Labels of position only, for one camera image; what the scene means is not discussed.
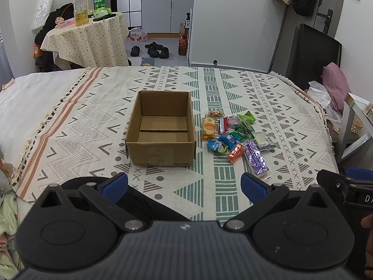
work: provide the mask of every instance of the gray floor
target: gray floor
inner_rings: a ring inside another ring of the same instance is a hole
[[[147,54],[148,49],[144,46],[145,44],[150,44],[153,41],[167,47],[170,51],[170,57],[168,59],[154,58],[154,66],[189,66],[187,57],[179,56],[178,38],[149,38],[145,42],[134,42],[131,41],[130,38],[127,38],[125,42],[127,57],[131,60],[133,66],[140,66],[141,58],[149,58],[149,55]],[[135,45],[140,47],[140,55],[138,57],[131,57],[131,48]]]

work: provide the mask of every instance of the blanket fringe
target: blanket fringe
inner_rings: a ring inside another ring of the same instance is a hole
[[[45,115],[45,118],[43,121],[40,122],[37,130],[35,131],[35,137],[34,138],[30,138],[30,139],[27,139],[27,142],[24,146],[24,152],[20,155],[20,163],[18,164],[18,167],[15,169],[15,171],[13,172],[13,175],[10,179],[10,182],[12,184],[12,187],[13,187],[13,190],[15,192],[17,192],[18,190],[18,183],[20,183],[20,180],[17,181],[20,177],[20,172],[22,170],[22,167],[23,165],[26,163],[26,159],[28,158],[28,155],[30,153],[30,150],[31,150],[31,147],[36,139],[36,136],[37,134],[41,131],[42,127],[45,126],[47,124],[47,120],[48,118],[51,116],[51,114],[53,113],[53,111],[58,107],[58,105],[61,103],[62,100],[64,100],[67,96],[69,96],[71,94],[71,90],[72,90],[72,87],[79,82],[79,80],[89,71],[91,70],[92,68],[91,67],[88,67],[86,68],[81,74],[79,74],[79,76],[75,79],[73,85],[71,87],[69,87],[66,91],[65,91],[65,94],[64,96],[59,100],[59,102],[52,108],[51,112],[46,114]]]
[[[313,105],[313,108],[315,109],[315,111],[318,113],[320,119],[322,120],[322,122],[324,123],[324,127],[325,127],[325,130],[329,136],[329,142],[330,142],[330,145],[332,147],[332,151],[333,151],[333,155],[335,155],[334,153],[334,146],[333,146],[333,140],[332,140],[332,137],[330,136],[330,133],[329,133],[329,128],[326,124],[326,113],[325,113],[325,110],[324,108],[320,105],[320,103],[318,103],[317,101],[313,100],[309,95],[307,95],[306,92],[304,92],[303,90],[301,90],[297,85],[295,85],[292,81],[290,81],[288,78],[284,77],[284,76],[281,76],[280,74],[276,73],[276,72],[270,72],[269,73],[271,76],[274,76],[276,78],[279,78],[281,81],[283,81],[284,83],[288,84],[289,86],[291,86],[293,88],[293,91],[296,90],[298,92],[300,92],[303,96],[305,96],[307,99],[309,99],[311,102],[314,103]]]

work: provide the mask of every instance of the pink pillow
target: pink pillow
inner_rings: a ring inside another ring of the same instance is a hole
[[[347,80],[341,69],[334,63],[330,63],[323,68],[321,76],[323,84],[332,98],[331,106],[334,110],[343,110],[343,99],[348,92],[351,92],[348,87]]]

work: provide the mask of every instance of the slipper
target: slipper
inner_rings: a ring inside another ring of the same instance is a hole
[[[159,56],[161,59],[167,59],[170,57],[170,52],[167,47],[163,47]]]
[[[134,47],[132,47],[131,49],[131,56],[132,57],[137,57],[138,55],[140,55],[140,47],[135,45]]]
[[[161,50],[163,48],[163,45],[157,44],[154,41],[153,41],[153,43],[145,45],[145,48],[152,48],[152,47],[155,47],[156,50]]]
[[[151,47],[151,48],[148,49],[148,55],[151,58],[158,58],[159,57],[159,52],[154,47]]]

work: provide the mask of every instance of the human hand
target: human hand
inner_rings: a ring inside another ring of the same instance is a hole
[[[373,267],[373,214],[364,217],[361,220],[361,226],[363,228],[370,228],[369,237],[367,240],[367,246],[365,251],[365,266]],[[364,274],[370,278],[373,278],[373,271],[365,271]]]

